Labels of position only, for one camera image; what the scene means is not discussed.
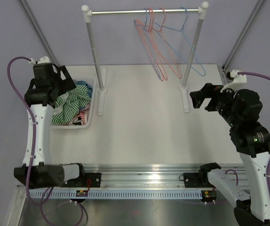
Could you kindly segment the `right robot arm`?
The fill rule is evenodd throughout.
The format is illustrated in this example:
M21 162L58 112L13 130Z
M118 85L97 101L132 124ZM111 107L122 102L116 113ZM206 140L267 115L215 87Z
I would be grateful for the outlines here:
M226 177L215 162L201 165L198 181L218 189L233 207L240 226L270 226L270 134L259 122L262 103L257 92L249 89L224 89L207 83L190 93L193 107L218 112L230 127L230 139L245 166L250 193Z

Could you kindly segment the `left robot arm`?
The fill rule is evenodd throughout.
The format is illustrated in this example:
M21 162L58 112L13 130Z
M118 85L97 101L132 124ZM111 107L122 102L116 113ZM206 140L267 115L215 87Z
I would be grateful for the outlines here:
M56 100L76 85L64 65L37 63L33 72L34 78L22 98L29 119L27 148L22 166L14 168L14 177L29 189L82 187L87 179L83 165L53 165L50 153L50 129Z

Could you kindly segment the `green white striped tank top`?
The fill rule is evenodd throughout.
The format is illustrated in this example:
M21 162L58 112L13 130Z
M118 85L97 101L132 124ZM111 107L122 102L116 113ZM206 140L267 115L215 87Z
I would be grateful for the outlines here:
M88 89L83 85L76 87L67 93L59 96L55 103L55 109L52 115L52 124L56 126L66 125L70 120L78 115L80 110L91 103L88 96Z

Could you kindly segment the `red white striped tank top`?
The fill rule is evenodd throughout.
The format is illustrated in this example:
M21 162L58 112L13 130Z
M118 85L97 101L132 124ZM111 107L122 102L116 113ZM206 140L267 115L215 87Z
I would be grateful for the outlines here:
M73 117L68 125L72 126L84 126L88 123L89 111L80 111L78 115Z

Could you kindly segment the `blue wire hanger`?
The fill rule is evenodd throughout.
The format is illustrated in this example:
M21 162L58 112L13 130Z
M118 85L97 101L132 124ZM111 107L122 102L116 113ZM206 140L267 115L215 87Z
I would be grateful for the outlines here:
M175 28L172 28L172 27L169 27L169 26L164 26L164 28L169 29L169 30L174 31L174 32L180 32L182 34L183 38L186 40L186 42L189 44L189 46L191 48L190 55L192 54L192 62L193 62L193 59L195 58L196 63L198 63L198 65L201 67L203 73L199 72L193 66L190 66L190 69L193 69L196 73L198 73L198 75L204 77L204 76L206 76L206 71L205 71L203 65L200 63L198 55L196 53L198 40L199 40L199 36L200 36L201 30L202 30L202 25L203 25L204 20L203 19L201 20L200 18L198 19L197 28L195 30L195 35L194 35L194 40L193 40L192 44L190 44L190 42L189 42L189 40L188 40L188 38L187 38L187 36L185 34L185 31L184 31L185 25L186 25L187 20L188 20L189 9L187 9L185 7L180 7L179 9L183 10L186 13L186 17L185 17L184 23L182 24L182 27L179 30L177 30ZM183 62L185 63L185 59L177 52L177 50L175 50L170 45L170 43L168 41L166 41L164 39L164 43L168 46L168 50L172 50L174 53L176 53L177 56L181 60L183 60Z
M142 45L142 48L144 49L145 54L146 54L146 56L151 64L155 74L157 75L157 77L160 81L163 81L163 76L161 74L161 70L160 70L159 66L157 66L155 53L154 53L154 50L152 47L151 40L149 38L150 26L147 25L149 10L147 8L144 8L144 12L146 15L145 22L143 23L140 20L135 19L134 26L136 28L137 35L138 35L138 38L139 38L140 43Z

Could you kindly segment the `blue tank top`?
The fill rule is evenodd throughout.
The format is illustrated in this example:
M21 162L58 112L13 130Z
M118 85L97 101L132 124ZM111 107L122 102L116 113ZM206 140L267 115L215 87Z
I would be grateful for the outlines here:
M93 94L93 87L88 84L86 81L75 81L75 84L76 85L83 85L83 86L86 86L87 89L88 89L88 96L91 98L92 97L92 94Z

